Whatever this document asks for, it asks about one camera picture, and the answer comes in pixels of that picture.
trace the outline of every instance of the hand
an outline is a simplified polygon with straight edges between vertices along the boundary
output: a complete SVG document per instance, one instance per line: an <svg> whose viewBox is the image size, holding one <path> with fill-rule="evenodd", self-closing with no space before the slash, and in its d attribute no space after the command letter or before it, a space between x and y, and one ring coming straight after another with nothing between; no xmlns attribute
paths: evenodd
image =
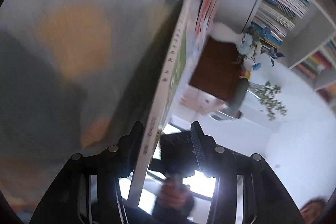
<svg viewBox="0 0 336 224"><path fill-rule="evenodd" d="M189 188L184 184L178 185L174 179L166 179L157 196L157 202L163 207L180 209L191 195Z"/></svg>

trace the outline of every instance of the bookshelf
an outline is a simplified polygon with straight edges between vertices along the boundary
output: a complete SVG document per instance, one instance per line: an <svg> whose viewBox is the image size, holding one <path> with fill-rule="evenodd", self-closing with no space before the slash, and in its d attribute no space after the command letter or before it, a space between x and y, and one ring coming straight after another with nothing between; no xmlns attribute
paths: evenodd
<svg viewBox="0 0 336 224"><path fill-rule="evenodd" d="M336 85L336 51L334 55L328 50L330 41L336 35L336 6L332 0L307 1L308 11L301 16L297 16L298 13L296 13L294 18L291 18L295 27L293 29L287 28L287 34L282 38L279 50L286 57L279 61L301 77L314 91L320 93L320 91ZM265 3L265 0L256 1L245 28L248 28L252 22L260 21L258 10L262 9L260 6L262 2ZM276 37L276 31L279 29L274 30L273 32L271 28L272 35ZM316 75L308 75L307 71L303 69L307 68L307 64L310 64L312 60L316 60L314 59L316 54L326 59L328 69L324 66L321 67L320 64ZM335 94L331 94L328 103L332 108L336 106Z"/></svg>

